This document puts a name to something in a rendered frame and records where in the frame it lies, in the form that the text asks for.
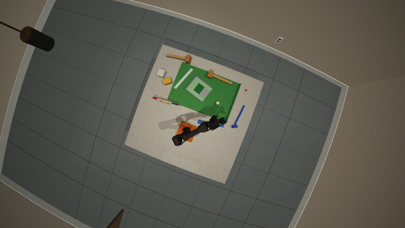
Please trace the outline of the yellow cube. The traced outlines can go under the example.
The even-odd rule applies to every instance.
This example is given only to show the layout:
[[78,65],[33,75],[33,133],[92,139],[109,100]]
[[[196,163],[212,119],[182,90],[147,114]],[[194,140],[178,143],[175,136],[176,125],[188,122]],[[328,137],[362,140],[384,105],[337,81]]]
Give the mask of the yellow cube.
[[169,77],[169,78],[163,79],[163,83],[164,83],[164,85],[168,85],[168,84],[171,84],[171,83],[172,83],[172,80],[171,80],[171,78]]

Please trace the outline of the brown wooden mallet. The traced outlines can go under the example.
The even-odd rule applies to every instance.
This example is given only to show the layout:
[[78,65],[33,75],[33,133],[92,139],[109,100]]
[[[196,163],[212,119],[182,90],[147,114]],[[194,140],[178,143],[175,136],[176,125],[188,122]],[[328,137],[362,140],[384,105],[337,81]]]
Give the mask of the brown wooden mallet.
[[214,77],[214,78],[217,78],[217,79],[219,79],[219,80],[221,80],[221,81],[223,81],[223,82],[225,82],[225,83],[228,83],[228,84],[230,84],[230,85],[232,84],[231,81],[228,81],[228,80],[226,80],[226,79],[224,79],[224,78],[221,78],[221,77],[219,77],[219,76],[217,76],[217,75],[215,75],[215,74],[213,74],[213,73],[214,73],[214,71],[210,70],[209,73],[208,73],[207,78],[211,79],[212,77]]
[[170,54],[166,54],[167,57],[170,58],[176,58],[176,59],[180,59],[180,60],[185,60],[186,64],[190,64],[192,57],[190,55],[186,55],[186,57],[181,57],[181,56],[174,56],[174,55],[170,55]]

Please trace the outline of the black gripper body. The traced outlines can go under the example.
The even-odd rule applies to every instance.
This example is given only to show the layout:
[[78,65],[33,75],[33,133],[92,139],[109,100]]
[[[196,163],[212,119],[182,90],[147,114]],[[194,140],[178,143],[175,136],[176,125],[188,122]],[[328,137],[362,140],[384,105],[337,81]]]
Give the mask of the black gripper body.
[[[219,121],[220,121],[221,125],[226,124],[224,117],[220,118]],[[214,130],[216,127],[218,127],[218,126],[212,127],[211,130]]]

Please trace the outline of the green putting mat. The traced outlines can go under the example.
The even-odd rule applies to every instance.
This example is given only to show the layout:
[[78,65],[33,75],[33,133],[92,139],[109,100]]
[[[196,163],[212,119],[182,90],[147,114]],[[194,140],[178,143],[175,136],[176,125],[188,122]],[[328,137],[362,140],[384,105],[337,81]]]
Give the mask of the green putting mat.
[[[175,89],[174,87],[185,76],[185,74],[188,73],[190,69],[192,69],[193,71],[177,87],[177,89]],[[230,85],[214,77],[209,79],[207,78],[208,73],[208,71],[182,62],[167,100],[171,100],[171,102],[182,105],[210,117],[215,115],[217,116],[218,120],[224,117],[226,121],[231,110],[231,105],[238,91],[239,83],[219,76],[217,74],[215,75],[231,81],[232,84]],[[196,74],[208,84],[213,86],[213,89],[202,102],[200,102],[194,96],[184,90],[184,88],[189,84],[189,82]],[[219,105],[216,104],[216,101],[220,102]]]

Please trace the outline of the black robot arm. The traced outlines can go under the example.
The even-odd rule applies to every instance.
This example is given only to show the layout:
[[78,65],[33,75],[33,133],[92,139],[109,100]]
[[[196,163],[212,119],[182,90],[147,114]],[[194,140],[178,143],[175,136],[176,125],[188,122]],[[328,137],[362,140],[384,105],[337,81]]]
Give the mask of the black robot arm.
[[[172,140],[173,140],[175,146],[179,146],[179,145],[182,145],[188,139],[192,138],[193,136],[195,136],[199,133],[207,132],[207,131],[211,130],[212,127],[219,126],[219,125],[220,125],[220,121],[217,119],[217,116],[213,115],[211,117],[210,121],[205,121],[205,122],[201,123],[201,125],[199,125],[198,128],[193,131],[191,131],[189,127],[184,127],[182,129],[183,133],[173,136]],[[182,142],[182,139],[183,139],[183,142]]]

